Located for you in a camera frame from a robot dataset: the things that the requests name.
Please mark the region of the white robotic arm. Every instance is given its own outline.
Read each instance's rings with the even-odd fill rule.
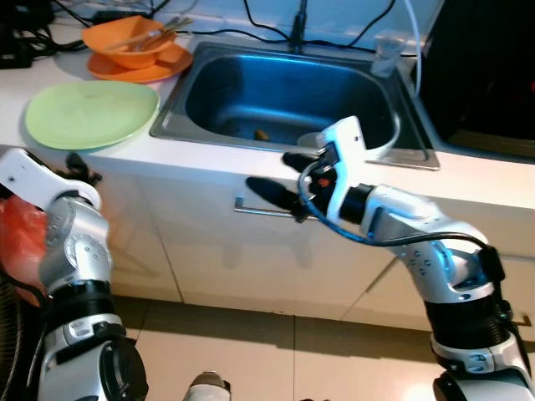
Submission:
[[[98,192],[20,149],[0,158],[0,184],[48,215],[39,268],[48,297],[37,399],[142,401],[145,369],[115,314],[108,222],[98,212]]]
[[[431,323],[431,350],[447,370],[434,384],[438,401],[534,401],[527,354],[502,299],[505,275],[486,237],[423,196],[361,184],[368,150],[356,117],[327,128],[323,141],[317,160],[283,157],[302,171],[294,202],[273,181],[250,177],[248,186],[298,221],[313,214],[336,233],[384,246],[405,263]],[[313,199],[304,188],[309,175]],[[361,235],[346,231],[342,221],[359,225]]]

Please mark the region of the stainless steel sink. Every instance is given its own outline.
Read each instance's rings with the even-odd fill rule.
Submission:
[[[298,146],[302,135],[356,115],[368,148],[399,135],[381,163],[438,168],[398,73],[377,79],[369,61],[220,43],[199,44],[194,57],[153,136],[308,153],[315,149]]]

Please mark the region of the faucet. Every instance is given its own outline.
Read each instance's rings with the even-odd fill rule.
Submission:
[[[307,0],[301,0],[301,6],[293,19],[292,33],[290,34],[290,51],[301,53],[304,42],[304,29],[307,24]]]

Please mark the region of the tile floor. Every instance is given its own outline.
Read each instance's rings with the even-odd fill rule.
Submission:
[[[233,401],[435,401],[429,334],[137,298],[117,309],[145,363],[147,401],[181,401],[216,370]]]

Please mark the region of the cabinet door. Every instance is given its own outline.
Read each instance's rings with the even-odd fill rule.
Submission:
[[[100,171],[102,213],[110,224],[116,295],[180,302],[171,267],[136,178]]]
[[[245,178],[189,169],[143,181],[184,302],[340,319],[391,256],[317,221],[236,213],[236,196],[274,209]]]
[[[522,337],[535,339],[530,327],[535,313],[535,260],[505,256],[502,264],[507,274],[502,284],[503,296],[511,303],[514,320],[521,323]],[[351,322],[431,330],[410,274],[401,261],[384,271],[344,317]]]
[[[481,231],[502,255],[535,258],[535,209],[434,198],[448,216]]]

